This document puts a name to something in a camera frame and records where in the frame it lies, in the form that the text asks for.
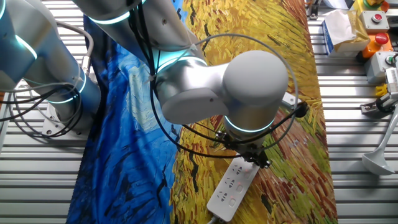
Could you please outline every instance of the white paper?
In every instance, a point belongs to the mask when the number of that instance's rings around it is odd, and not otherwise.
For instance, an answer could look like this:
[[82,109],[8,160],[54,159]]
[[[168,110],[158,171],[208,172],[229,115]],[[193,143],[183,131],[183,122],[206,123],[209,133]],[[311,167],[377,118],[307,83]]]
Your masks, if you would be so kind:
[[332,9],[348,9],[345,0],[323,0],[323,2]]
[[356,34],[353,33],[349,17],[344,10],[334,10],[325,17],[329,36],[333,45],[342,43],[346,40],[354,40]]

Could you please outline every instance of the electrical outlet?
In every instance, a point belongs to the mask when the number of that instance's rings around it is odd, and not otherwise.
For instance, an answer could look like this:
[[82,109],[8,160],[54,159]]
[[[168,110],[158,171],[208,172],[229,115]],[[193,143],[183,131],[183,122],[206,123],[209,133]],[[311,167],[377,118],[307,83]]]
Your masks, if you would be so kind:
[[258,166],[241,157],[233,159],[207,209],[223,221],[231,221],[258,170]]

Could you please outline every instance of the yellow wheat field painting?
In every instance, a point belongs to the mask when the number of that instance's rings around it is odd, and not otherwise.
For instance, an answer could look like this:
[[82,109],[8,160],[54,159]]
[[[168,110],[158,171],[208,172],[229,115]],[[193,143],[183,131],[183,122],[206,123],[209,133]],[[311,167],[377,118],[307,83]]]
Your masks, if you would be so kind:
[[[188,12],[185,23],[199,39],[239,33],[275,48],[298,78],[300,99],[310,105],[306,117],[295,120],[287,137],[266,151],[272,165],[258,172],[231,223],[337,223],[325,119],[303,0],[183,0],[182,11]],[[202,49],[209,65],[230,62],[248,50],[266,50],[237,37],[213,39]],[[290,79],[288,91],[292,93],[293,89]],[[286,114],[280,110],[275,123]],[[221,117],[201,124],[214,130],[223,128]],[[264,145],[279,138],[287,125],[288,122],[268,136]],[[213,134],[199,125],[192,127]],[[234,154],[186,129],[181,130],[180,137],[181,144],[196,151]],[[184,151],[177,153],[170,196],[171,223],[210,221],[207,202],[230,162]]]

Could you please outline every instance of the robotic arm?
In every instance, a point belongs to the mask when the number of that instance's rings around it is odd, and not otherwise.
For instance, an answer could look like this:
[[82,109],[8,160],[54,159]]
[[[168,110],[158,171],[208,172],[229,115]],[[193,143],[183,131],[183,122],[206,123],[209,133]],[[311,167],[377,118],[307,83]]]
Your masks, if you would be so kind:
[[[139,19],[130,11],[141,1],[73,0],[112,39],[149,64],[144,52],[150,49],[138,47],[129,23],[130,19]],[[7,33],[7,38],[0,39],[0,47],[7,49],[7,57],[0,57],[0,78],[7,82],[0,84],[0,88],[14,88],[22,77],[37,83],[74,83],[77,78],[84,114],[86,117],[95,114],[99,89],[79,71],[81,68],[62,44],[55,19],[45,6],[39,0],[0,0],[0,9],[4,8],[0,34]],[[275,55],[255,50],[238,55],[230,63],[210,67],[200,50],[181,50],[198,40],[181,23],[170,0],[143,0],[142,10],[154,61],[159,61],[155,65],[158,68],[155,91],[166,120],[189,124],[222,114],[229,138],[244,141],[270,128],[282,102],[292,109],[295,98],[286,93],[286,67]],[[30,25],[26,21],[36,22]],[[134,26],[138,35],[143,35],[143,27],[138,23]],[[73,95],[49,98],[64,119],[71,116],[73,100]],[[86,122],[81,127],[90,125]],[[261,147],[263,140],[250,144]],[[248,148],[235,150],[243,154]]]

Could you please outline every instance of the blue painted fabric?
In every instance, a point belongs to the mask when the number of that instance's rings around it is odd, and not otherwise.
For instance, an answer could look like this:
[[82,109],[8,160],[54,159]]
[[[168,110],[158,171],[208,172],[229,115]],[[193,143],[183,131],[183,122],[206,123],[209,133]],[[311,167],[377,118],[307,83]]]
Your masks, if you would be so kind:
[[[186,12],[174,6],[184,20]],[[148,68],[84,18],[94,38],[92,64],[101,106],[83,155],[67,223],[170,223],[177,147],[160,130],[149,99]],[[156,108],[162,124],[178,140]]]

